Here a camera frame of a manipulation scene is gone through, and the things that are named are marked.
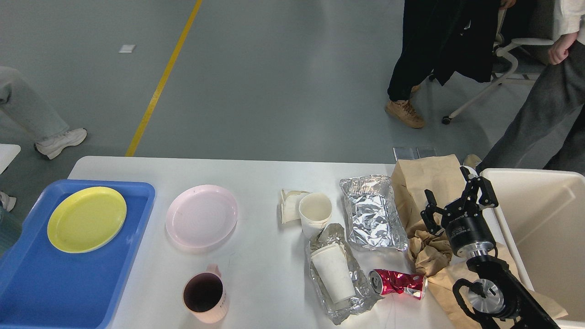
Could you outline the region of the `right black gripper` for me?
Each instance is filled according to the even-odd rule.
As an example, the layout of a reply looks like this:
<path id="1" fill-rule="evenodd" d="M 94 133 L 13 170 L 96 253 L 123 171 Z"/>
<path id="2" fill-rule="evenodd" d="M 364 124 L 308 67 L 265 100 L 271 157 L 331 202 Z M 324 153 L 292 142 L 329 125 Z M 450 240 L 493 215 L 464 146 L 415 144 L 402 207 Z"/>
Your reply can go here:
<path id="1" fill-rule="evenodd" d="M 498 207 L 499 201 L 491 181 L 473 174 L 465 166 L 460 170 L 466 185 L 461 197 L 455 201 L 455 208 L 438 207 L 433 192 L 425 189 L 427 205 L 420 215 L 432 235 L 439 237 L 445 231 L 456 256 L 486 255 L 496 243 L 482 212 L 486 208 Z M 434 214 L 441 215 L 441 225 L 436 223 Z"/>

